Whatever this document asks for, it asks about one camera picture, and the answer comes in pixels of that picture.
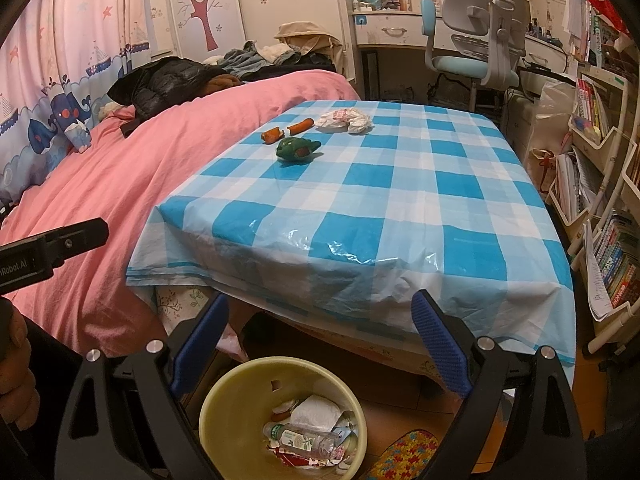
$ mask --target office chair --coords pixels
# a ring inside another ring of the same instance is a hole
[[[433,57],[436,9],[431,0],[422,0],[422,33],[428,37],[425,63],[434,72],[447,72],[471,78],[469,111],[476,111],[476,92],[480,85],[505,91],[520,84],[514,72],[520,57],[526,55],[525,0],[444,0],[442,19],[447,27],[465,34],[451,39],[463,57]]]

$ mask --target blue gripper pad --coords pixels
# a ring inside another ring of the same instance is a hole
[[[175,399],[196,389],[228,319],[229,306],[226,296],[220,294],[174,356],[173,379],[169,390]]]
[[[411,316],[447,388],[465,399],[473,389],[466,356],[421,292],[412,298]]]

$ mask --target crumpled tissue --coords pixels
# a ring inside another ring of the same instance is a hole
[[[291,412],[291,425],[329,433],[342,415],[342,409],[324,397],[312,395]]]
[[[318,128],[338,130],[348,126],[350,134],[361,134],[373,126],[371,117],[357,108],[341,108],[322,114],[316,121]]]

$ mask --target hand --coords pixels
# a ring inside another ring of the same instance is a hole
[[[0,362],[0,415],[7,424],[15,422],[20,431],[33,426],[40,409],[36,379],[29,370],[31,345],[27,339],[27,325],[14,307],[9,326],[6,356]]]

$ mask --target sailboat print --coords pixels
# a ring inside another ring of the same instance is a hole
[[[97,63],[86,69],[86,74],[92,76],[103,70],[107,70],[111,66],[111,57],[102,51],[94,41],[94,55]]]
[[[133,30],[133,45],[131,52],[142,52],[149,49],[149,38],[146,32],[138,25],[138,22],[134,22],[136,27]]]
[[[9,99],[0,94],[0,135],[18,122],[18,108],[11,104]]]

